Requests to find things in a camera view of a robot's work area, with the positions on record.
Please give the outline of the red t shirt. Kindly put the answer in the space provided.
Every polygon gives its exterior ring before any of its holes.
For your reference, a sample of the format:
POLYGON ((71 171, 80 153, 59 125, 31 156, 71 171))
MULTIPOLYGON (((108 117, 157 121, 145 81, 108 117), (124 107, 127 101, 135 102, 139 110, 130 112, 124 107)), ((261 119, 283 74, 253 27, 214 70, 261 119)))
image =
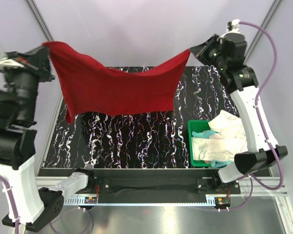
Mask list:
POLYGON ((185 50, 145 72, 107 68, 64 42, 43 43, 58 75, 66 103, 66 122, 78 114, 108 116, 172 111, 174 94, 190 51, 185 50))

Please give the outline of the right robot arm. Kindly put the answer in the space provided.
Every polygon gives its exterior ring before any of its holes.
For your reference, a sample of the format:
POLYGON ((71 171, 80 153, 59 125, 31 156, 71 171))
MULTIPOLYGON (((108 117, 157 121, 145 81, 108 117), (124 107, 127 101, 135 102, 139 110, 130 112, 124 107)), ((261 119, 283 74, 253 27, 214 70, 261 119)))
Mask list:
POLYGON ((213 190, 223 193, 230 183, 245 177, 256 180, 265 189, 280 189, 284 181, 280 160, 288 154, 288 149, 279 145, 270 130, 260 100, 260 94, 271 78, 277 62, 277 51, 272 37, 256 24, 234 19, 228 22, 223 35, 214 34, 204 43, 191 47, 190 52, 202 64, 212 65, 219 71, 220 81, 234 101, 246 133, 247 152, 236 154, 233 163, 218 170, 217 178, 212 181, 213 190), (240 32, 241 24, 262 31, 272 45, 273 65, 262 85, 258 83, 254 70, 244 64, 247 42, 240 32), (273 165, 280 169, 278 185, 270 187, 253 175, 254 172, 273 165))

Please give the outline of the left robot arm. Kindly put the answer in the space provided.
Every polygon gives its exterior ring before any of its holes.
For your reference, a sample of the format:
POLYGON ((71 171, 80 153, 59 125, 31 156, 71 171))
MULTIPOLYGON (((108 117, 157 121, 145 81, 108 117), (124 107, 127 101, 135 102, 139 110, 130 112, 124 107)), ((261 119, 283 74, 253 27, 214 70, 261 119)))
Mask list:
POLYGON ((38 188, 34 169, 36 130, 34 121, 38 87, 51 82, 49 49, 36 47, 26 53, 5 52, 0 47, 0 180, 9 213, 2 219, 15 230, 23 224, 38 233, 61 212, 67 199, 82 190, 90 193, 96 181, 90 170, 76 169, 49 188, 38 188))

